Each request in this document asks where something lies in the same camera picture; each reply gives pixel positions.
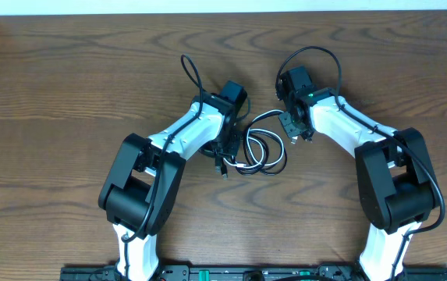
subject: white wall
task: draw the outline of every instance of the white wall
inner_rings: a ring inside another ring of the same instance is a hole
[[[0,0],[0,16],[447,9],[447,0]]]

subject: robotic arm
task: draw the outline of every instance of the robotic arm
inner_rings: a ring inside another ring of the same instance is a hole
[[[279,119],[292,142],[296,143],[298,136],[311,141],[314,132],[323,133],[356,160],[360,203],[371,222],[360,267],[371,281],[389,279],[392,266],[396,267],[395,274],[399,274],[408,246],[399,254],[402,236],[419,228],[438,206],[438,196],[430,180],[412,163],[413,159],[406,157],[386,137],[348,116],[339,105],[371,127],[377,126],[385,134],[401,140],[435,177],[424,138],[413,128],[397,131],[376,123],[349,106],[343,97],[338,97],[339,103],[336,103],[334,90],[318,90],[303,66],[283,73],[280,80],[277,95],[286,104],[287,112]],[[406,166],[406,173],[392,177],[389,169],[395,166]]]
[[[123,141],[101,190],[98,205],[107,212],[107,220],[113,224],[118,236],[121,258],[117,270],[131,280],[149,280],[158,267],[157,233],[172,211],[186,160],[197,151],[213,156],[217,169],[226,178],[222,155],[235,156],[238,151],[239,132],[234,123],[247,98],[243,87],[229,81],[220,94],[204,92],[202,98],[201,105],[199,97],[195,97],[188,113],[166,130],[147,139],[130,134]],[[198,118],[174,136],[164,161],[160,161],[168,135],[191,120],[200,106],[202,111]],[[133,170],[152,176],[162,170],[153,203],[153,189],[134,177]],[[132,237],[138,232],[149,204],[154,204],[154,208],[146,227],[140,229],[138,237],[126,246],[122,237]]]

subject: brown tabletop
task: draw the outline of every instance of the brown tabletop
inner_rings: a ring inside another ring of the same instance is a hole
[[[208,90],[244,85],[254,117],[284,109],[276,72],[309,44],[337,54],[353,107],[424,135],[447,204],[447,12],[0,17],[0,279],[56,280],[62,266],[118,258],[98,193],[126,135],[147,137],[187,111],[197,89],[182,53]],[[304,53],[290,66],[301,64],[320,87],[335,86],[328,56]],[[277,119],[262,127],[285,137]],[[192,157],[159,256],[354,261],[369,226],[354,160],[320,134],[286,149],[287,168],[273,177],[230,169],[223,180],[213,159]],[[447,265],[447,216],[413,238],[405,263]]]

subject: white arm segment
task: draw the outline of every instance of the white arm segment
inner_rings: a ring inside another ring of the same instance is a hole
[[[124,243],[121,237],[124,234],[128,234],[128,237],[131,237],[133,231],[122,225],[113,226],[119,241],[119,262],[117,264],[117,270],[124,276],[126,272],[126,261],[124,260]],[[128,243],[128,278],[130,280],[148,281],[154,274],[155,269],[159,265],[159,259],[155,251],[157,238],[157,235],[149,235],[143,240],[136,238]]]
[[[380,125],[360,113],[348,105],[345,98],[341,96],[339,96],[339,103],[345,105],[345,108],[348,109],[349,112],[353,113],[356,117],[362,119],[369,125],[378,125],[378,129],[390,136],[396,131],[391,127]],[[351,117],[339,110],[334,97],[324,98],[323,100],[317,101],[317,104],[310,108],[310,117],[312,126],[317,132],[329,136],[353,157],[355,157],[355,148],[362,144],[368,141],[377,142],[385,139],[385,137],[372,132],[370,129],[366,128],[366,126],[351,119]]]
[[[371,281],[386,281],[391,277],[392,265],[402,243],[403,234],[409,229],[418,229],[421,223],[409,223],[389,235],[384,230],[378,229],[371,224],[367,245],[360,255],[360,266]],[[402,261],[408,246],[409,243],[403,248],[402,257],[396,265],[395,276],[403,270]]]
[[[199,110],[199,102],[194,102],[190,110],[182,118],[174,122],[168,129],[160,133],[149,136],[152,144],[162,149],[168,135],[181,127],[184,123],[194,117]],[[214,140],[222,129],[224,116],[214,107],[203,104],[202,112],[198,119],[187,125],[176,134],[171,144],[166,149],[167,152],[177,152],[182,158],[188,160],[200,147],[208,141]],[[146,169],[146,173],[155,176],[155,171]],[[126,261],[124,260],[124,243],[121,237],[128,233],[133,235],[133,231],[121,225],[113,225],[119,240],[119,263],[117,270],[124,276]],[[157,235],[147,236],[141,240],[136,238],[128,243],[128,278],[132,281],[148,281],[159,265],[158,256],[155,251]]]

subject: wooden table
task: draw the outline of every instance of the wooden table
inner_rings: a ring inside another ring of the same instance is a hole
[[[0,17],[0,279],[55,280],[64,265],[117,259],[98,193],[122,139],[163,130],[197,94],[182,53],[208,90],[245,85],[254,117],[284,108],[275,74],[309,44],[337,54],[351,105],[424,135],[447,204],[447,12]],[[319,86],[335,86],[328,56],[305,53],[290,66],[301,64]],[[262,126],[285,137],[278,120]],[[159,255],[206,265],[354,261],[369,226],[354,160],[320,134],[286,149],[287,168],[273,177],[232,170],[223,180],[212,159],[190,159]],[[405,263],[447,264],[447,216],[413,238]]]

